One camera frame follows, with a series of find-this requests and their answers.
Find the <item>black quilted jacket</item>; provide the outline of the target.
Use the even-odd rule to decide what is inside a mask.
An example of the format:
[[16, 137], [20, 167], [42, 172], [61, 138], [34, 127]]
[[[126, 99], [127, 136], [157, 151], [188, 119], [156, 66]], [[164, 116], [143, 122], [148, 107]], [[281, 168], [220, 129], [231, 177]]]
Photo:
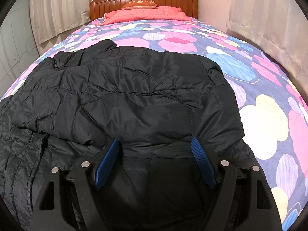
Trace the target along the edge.
[[203, 230], [210, 193], [191, 152], [257, 164], [220, 67], [195, 54], [103, 40], [44, 59], [1, 101], [1, 230], [28, 230], [51, 169], [122, 151], [98, 205], [112, 230]]

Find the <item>colourful circle-pattern bedspread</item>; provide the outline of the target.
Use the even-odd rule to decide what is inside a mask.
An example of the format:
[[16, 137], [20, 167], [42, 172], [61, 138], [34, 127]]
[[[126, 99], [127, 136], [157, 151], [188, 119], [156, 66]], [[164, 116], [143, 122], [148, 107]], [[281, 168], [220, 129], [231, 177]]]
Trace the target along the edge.
[[[260, 49], [192, 19], [137, 20], [100, 25], [97, 19], [40, 56], [5, 97], [14, 95], [32, 71], [59, 52], [76, 52], [103, 40], [117, 46], [195, 54], [215, 62], [234, 91], [244, 142], [266, 177], [281, 230], [307, 230], [307, 104], [279, 64]], [[86, 230], [77, 196], [71, 202], [78, 230]]]

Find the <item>frosted glass wardrobe door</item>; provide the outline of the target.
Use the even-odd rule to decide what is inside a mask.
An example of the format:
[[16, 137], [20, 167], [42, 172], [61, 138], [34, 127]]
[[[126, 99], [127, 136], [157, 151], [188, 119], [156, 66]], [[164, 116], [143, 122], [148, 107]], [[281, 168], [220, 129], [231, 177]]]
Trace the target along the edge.
[[1, 96], [39, 57], [32, 33], [29, 0], [17, 0], [1, 24]]

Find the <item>white curtain along bed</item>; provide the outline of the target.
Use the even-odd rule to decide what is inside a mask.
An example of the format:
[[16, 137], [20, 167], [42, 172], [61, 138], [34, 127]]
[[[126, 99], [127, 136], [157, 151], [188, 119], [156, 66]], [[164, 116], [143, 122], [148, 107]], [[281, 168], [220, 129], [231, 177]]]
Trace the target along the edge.
[[231, 0], [227, 28], [282, 65], [307, 98], [307, 18], [295, 0]]

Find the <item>beige curtain by headboard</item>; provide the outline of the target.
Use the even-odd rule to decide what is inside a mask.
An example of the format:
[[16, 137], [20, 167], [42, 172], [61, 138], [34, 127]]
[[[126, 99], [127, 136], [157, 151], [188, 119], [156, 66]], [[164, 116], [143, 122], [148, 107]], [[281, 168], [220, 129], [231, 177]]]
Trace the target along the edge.
[[90, 21], [92, 0], [29, 0], [32, 31], [37, 44]]

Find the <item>red folded blanket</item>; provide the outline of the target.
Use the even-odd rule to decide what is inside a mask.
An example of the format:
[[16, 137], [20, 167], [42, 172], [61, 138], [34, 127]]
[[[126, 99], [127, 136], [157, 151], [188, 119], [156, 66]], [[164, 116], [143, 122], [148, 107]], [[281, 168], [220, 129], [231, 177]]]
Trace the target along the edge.
[[158, 6], [153, 9], [128, 9], [116, 10], [104, 15], [104, 21], [100, 25], [113, 23], [125, 23], [137, 20], [179, 20], [191, 21], [180, 7]]

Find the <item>orange patterned pillow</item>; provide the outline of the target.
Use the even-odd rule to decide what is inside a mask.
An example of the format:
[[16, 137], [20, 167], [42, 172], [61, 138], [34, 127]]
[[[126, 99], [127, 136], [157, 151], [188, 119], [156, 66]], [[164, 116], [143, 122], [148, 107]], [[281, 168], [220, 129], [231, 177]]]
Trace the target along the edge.
[[135, 1], [130, 1], [126, 3], [123, 7], [122, 10], [129, 10], [129, 9], [154, 9], [158, 5], [156, 2], [152, 0], [135, 0]]

